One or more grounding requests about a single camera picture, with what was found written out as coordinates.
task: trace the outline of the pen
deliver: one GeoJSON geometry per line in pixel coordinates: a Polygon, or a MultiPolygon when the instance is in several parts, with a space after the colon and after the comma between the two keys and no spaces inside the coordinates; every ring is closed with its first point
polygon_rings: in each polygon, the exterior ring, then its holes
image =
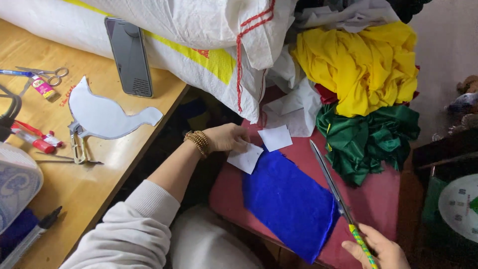
{"type": "Polygon", "coordinates": [[[16,71],[16,70],[4,70],[4,69],[0,69],[0,74],[14,75],[14,76],[26,76],[26,77],[29,77],[29,78],[34,76],[34,74],[32,72],[16,71]]]}
{"type": "Polygon", "coordinates": [[[46,230],[48,230],[53,223],[58,219],[58,215],[62,207],[58,207],[53,210],[50,214],[44,217],[40,222],[33,228],[31,232],[18,244],[18,246],[5,258],[5,260],[0,264],[0,269],[11,269],[13,266],[22,258],[25,252],[35,243],[35,241],[40,238],[46,230]]]}

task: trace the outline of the blue velvet fabric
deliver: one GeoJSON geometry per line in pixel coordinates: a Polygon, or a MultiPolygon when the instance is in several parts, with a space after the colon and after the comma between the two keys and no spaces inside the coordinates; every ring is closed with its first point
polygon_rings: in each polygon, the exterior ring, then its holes
{"type": "Polygon", "coordinates": [[[244,207],[312,264],[340,216],[337,203],[327,189],[278,150],[269,152],[262,147],[253,173],[244,173],[244,207]]]}

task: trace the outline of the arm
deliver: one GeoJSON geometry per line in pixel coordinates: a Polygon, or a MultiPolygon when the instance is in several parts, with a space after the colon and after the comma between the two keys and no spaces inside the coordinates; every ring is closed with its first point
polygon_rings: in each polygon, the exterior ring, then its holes
{"type": "MultiPolygon", "coordinates": [[[[247,130],[235,124],[204,131],[209,152],[244,151],[247,130]]],[[[201,158],[196,145],[186,140],[125,202],[113,206],[103,223],[87,233],[60,269],[160,269],[166,263],[171,232],[180,201],[201,158]]]]}

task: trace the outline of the green satin fabric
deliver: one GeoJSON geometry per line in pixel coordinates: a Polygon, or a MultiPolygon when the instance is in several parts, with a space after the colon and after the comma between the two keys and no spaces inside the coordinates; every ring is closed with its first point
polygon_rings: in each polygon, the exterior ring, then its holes
{"type": "Polygon", "coordinates": [[[345,182],[360,186],[368,173],[383,171],[382,160],[398,171],[403,169],[410,153],[408,141],[420,133],[419,113],[401,105],[347,118],[335,114],[336,105],[322,106],[316,125],[332,147],[327,159],[345,182]]]}

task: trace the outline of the clock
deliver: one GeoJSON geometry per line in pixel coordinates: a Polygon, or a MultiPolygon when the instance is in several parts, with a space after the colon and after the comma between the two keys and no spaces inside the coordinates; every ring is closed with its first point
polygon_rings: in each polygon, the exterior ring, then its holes
{"type": "Polygon", "coordinates": [[[438,209],[450,228],[478,243],[478,174],[448,184],[440,194],[438,209]]]}

